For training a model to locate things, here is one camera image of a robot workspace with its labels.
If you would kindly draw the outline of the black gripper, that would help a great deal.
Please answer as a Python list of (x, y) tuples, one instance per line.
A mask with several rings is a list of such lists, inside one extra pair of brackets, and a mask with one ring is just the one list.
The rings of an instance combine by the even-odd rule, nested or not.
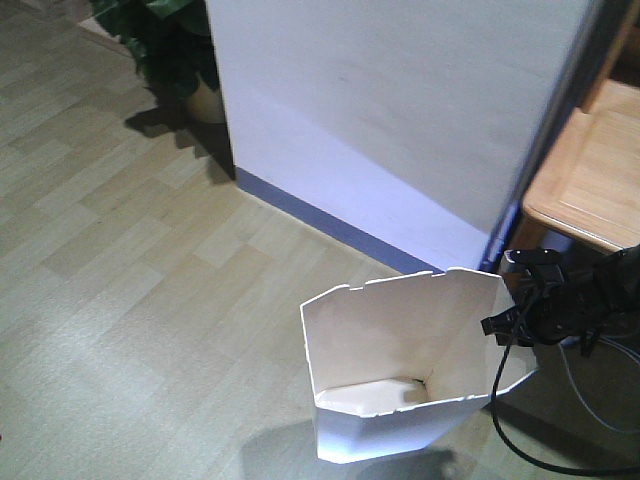
[(585, 336), (598, 328), (600, 293), (595, 287), (565, 284), (541, 294), (533, 290), (526, 301), (481, 321), (483, 333), (500, 346), (554, 345), (567, 337)]

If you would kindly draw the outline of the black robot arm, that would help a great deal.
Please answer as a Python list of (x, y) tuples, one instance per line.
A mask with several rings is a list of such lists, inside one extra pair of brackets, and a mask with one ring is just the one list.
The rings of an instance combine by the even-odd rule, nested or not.
[(581, 354), (591, 354), (608, 335), (639, 330), (639, 248), (601, 258), (591, 269), (568, 275), (562, 255), (551, 249), (504, 252), (502, 263), (526, 274), (518, 302), (481, 321), (483, 332), (500, 346), (555, 345), (569, 337), (580, 341)]

